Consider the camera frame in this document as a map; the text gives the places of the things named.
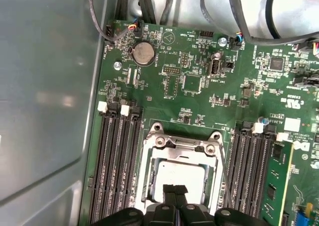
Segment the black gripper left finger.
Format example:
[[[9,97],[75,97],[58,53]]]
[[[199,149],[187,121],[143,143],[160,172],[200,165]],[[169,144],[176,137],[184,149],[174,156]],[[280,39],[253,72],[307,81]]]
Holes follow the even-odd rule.
[[[143,213],[126,208],[93,223],[94,226],[173,226],[175,225],[175,188],[163,185],[163,203],[153,204]]]

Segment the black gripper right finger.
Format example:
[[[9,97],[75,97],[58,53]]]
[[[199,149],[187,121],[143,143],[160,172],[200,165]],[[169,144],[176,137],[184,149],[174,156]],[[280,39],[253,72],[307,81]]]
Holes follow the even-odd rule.
[[[211,215],[203,205],[189,204],[186,186],[176,185],[176,205],[184,226],[268,226],[265,220],[254,218],[232,208],[218,209]]]

